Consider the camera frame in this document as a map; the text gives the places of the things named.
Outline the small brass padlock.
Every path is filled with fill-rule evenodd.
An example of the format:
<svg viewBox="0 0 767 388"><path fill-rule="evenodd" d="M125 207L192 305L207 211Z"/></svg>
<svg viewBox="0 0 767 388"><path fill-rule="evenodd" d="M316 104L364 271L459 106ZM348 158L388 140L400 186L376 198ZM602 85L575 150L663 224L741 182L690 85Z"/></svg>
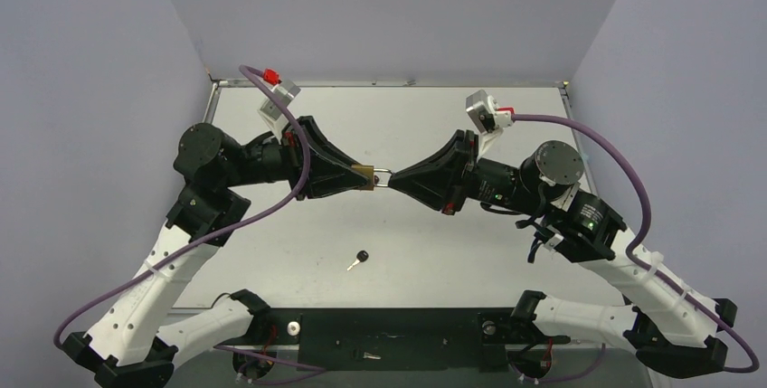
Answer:
<svg viewBox="0 0 767 388"><path fill-rule="evenodd" d="M359 191L373 191L376 188L386 188L393 176L393 171L376 168L371 165L354 164L352 169L364 178L364 183L357 187Z"/></svg>

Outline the black-headed key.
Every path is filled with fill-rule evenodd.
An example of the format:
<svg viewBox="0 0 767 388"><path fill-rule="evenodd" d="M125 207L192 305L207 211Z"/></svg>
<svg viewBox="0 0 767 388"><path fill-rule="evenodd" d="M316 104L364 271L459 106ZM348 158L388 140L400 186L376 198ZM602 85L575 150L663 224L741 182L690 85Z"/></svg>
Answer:
<svg viewBox="0 0 767 388"><path fill-rule="evenodd" d="M367 251L365 251L365 250L361 250L361 251L359 251L355 255L355 260L347 267L346 270L350 271L355 266L357 266L357 265L359 265L359 264L361 264L363 262L366 262L368 259L369 259L369 253Z"/></svg>

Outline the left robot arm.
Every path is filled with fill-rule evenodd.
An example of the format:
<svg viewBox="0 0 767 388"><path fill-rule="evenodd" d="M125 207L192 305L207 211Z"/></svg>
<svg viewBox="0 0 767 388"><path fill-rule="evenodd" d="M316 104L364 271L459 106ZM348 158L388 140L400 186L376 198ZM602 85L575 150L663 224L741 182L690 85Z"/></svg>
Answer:
<svg viewBox="0 0 767 388"><path fill-rule="evenodd" d="M174 167L185 184L143 266L95 325L60 342L102 387L162 387L175 369L219 344L238 337L258 343L267 336L269 305L246 289L181 322L166 323L191 279L249 209L237 187L286 181L290 196L303 200L373 182L311 117L245 145L211 124L196 124L182 135Z"/></svg>

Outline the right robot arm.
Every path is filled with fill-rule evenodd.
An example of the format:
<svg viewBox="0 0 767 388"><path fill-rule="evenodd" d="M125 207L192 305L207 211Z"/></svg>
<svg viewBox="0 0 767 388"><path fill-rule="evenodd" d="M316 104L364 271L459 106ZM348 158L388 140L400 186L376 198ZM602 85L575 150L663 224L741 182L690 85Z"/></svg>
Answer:
<svg viewBox="0 0 767 388"><path fill-rule="evenodd" d="M393 173L388 185L446 215L467 200L510 213L517 228L534 230L529 260L543 249L558 253L624 298L619 306L598 306L527 290L509 317L517 337L602 343L677 379L724 370L727 347L717 335L734 323L735 304L672 287L658 253L639 248L629 256L632 231L601 198L580 188L583 163L573 147L547 141L511 166L481 157L478 145L477 134L459 130L435 154Z"/></svg>

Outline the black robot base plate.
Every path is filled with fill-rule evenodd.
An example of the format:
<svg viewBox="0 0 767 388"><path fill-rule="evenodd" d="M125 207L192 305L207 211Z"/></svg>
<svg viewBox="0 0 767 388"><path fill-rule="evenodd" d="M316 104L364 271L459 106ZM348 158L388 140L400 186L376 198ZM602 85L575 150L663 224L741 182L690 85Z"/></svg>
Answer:
<svg viewBox="0 0 767 388"><path fill-rule="evenodd" d="M329 371L505 372L507 349L566 345L517 322L511 308L273 308L228 345L296 346L298 361ZM356 361L354 349L382 357Z"/></svg>

